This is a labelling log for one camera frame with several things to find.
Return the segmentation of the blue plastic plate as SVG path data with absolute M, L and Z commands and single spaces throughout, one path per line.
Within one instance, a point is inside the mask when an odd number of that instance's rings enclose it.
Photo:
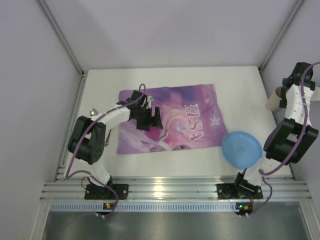
M 244 131 L 226 135 L 221 143 L 221 151 L 230 165 L 243 170 L 254 166 L 263 155 L 259 141 Z

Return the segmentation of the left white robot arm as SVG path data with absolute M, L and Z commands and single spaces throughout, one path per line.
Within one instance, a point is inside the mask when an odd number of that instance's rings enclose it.
M 160 107 L 152 106 L 152 102 L 151 96 L 134 90 L 131 97 L 117 102 L 106 112 L 78 117 L 67 146 L 72 157 L 65 178 L 85 174 L 97 186 L 110 184 L 112 176 L 100 160 L 107 135 L 114 127 L 130 120 L 135 120 L 137 130 L 163 129 Z

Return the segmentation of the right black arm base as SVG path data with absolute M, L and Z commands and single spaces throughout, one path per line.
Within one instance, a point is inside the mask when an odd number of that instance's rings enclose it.
M 220 183 L 216 185 L 217 196 L 219 200 L 260 200 L 263 198 L 260 186 L 254 186 L 250 183 Z

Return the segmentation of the iridescent rainbow fork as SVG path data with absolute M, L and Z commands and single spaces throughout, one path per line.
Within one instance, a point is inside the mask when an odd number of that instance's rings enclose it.
M 108 136 L 106 137 L 105 141 L 104 141 L 104 146 L 105 146 L 105 147 L 108 146 L 108 144 L 109 144 L 109 139 L 110 139 L 110 136 L 108 135 Z

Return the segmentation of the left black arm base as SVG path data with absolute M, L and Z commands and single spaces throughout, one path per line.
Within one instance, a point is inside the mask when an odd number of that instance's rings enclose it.
M 128 184 L 113 184 L 113 191 L 117 194 L 119 200 L 126 200 L 129 194 Z M 87 184 L 85 195 L 85 200 L 115 200 L 116 195 L 109 189 L 103 186 L 98 186 L 95 184 Z

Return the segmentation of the purple Elsa placemat cloth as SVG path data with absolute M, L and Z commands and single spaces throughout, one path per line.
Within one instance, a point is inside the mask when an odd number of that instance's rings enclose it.
M 120 124 L 119 155 L 219 147 L 228 134 L 214 84 L 149 88 L 145 94 L 159 107 L 163 129 L 138 130 L 134 119 Z

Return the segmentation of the green handled spoon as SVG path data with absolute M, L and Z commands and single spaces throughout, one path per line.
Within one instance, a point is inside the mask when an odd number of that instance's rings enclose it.
M 97 111 L 95 108 L 92 108 L 92 109 L 90 110 L 90 115 L 91 115 L 91 116 L 97 116 L 97 115 L 98 115 L 98 111 Z

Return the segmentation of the beige cup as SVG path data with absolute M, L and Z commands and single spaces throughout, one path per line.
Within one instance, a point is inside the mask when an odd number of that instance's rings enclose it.
M 280 100 L 281 100 L 281 87 L 277 87 L 270 97 L 268 98 L 268 101 L 265 104 L 265 108 L 268 111 L 276 111 L 280 108 Z

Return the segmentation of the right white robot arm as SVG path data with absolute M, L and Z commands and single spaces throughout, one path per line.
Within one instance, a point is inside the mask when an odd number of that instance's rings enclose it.
M 319 135 L 310 120 L 310 105 L 316 83 L 312 80 L 313 68 L 320 63 L 296 63 L 287 78 L 283 78 L 269 97 L 266 108 L 270 111 L 284 109 L 285 114 L 276 128 L 267 137 L 263 151 L 268 160 L 279 163 L 272 170 L 265 170 L 264 164 L 252 173 L 245 173 L 244 179 L 253 185 L 260 185 L 267 177 L 277 173 L 281 168 L 298 163 Z

